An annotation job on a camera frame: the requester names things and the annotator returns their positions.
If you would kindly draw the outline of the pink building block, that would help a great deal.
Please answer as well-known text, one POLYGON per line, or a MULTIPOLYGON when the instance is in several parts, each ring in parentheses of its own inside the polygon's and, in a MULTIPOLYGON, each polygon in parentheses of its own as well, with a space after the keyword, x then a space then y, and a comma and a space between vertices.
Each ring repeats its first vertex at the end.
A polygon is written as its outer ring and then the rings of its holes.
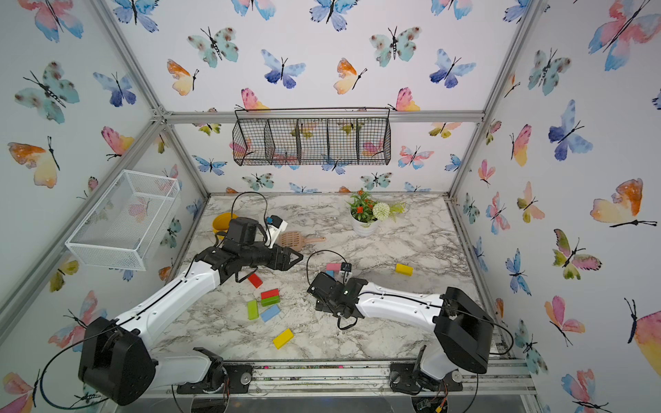
POLYGON ((337 273, 342 269, 342 264, 341 263, 329 263, 326 265, 325 271, 326 272, 335 272, 337 273))

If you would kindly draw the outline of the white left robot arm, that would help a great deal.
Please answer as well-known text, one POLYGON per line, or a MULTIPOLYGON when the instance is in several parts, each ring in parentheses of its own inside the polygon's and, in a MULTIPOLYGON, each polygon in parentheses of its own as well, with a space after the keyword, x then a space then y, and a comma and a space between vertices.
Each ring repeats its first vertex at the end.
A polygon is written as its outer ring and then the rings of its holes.
POLYGON ((97 318, 87 326, 78 377, 119 406, 132 404, 149 390, 190 385, 196 393, 227 392, 230 378, 215 353, 198 347, 183 356, 155 356, 156 340, 204 295, 265 267, 288 271, 303 256, 277 243, 287 222, 276 215, 264 224, 249 218, 231 220, 227 233, 196 254, 191 264, 165 287, 113 319, 97 318))

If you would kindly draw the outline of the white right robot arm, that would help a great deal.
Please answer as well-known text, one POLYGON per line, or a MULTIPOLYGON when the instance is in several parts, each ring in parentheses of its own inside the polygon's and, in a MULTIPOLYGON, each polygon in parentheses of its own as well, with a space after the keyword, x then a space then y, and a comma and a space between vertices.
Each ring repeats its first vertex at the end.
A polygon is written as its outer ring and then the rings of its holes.
POLYGON ((339 282, 319 273, 307 289, 316 310, 335 318, 381 318, 412 325, 433 334, 439 347, 425 350, 422 373, 434 380, 463 369, 485 374, 488 370, 495 322, 461 289, 443 294, 413 294, 350 278, 339 282))

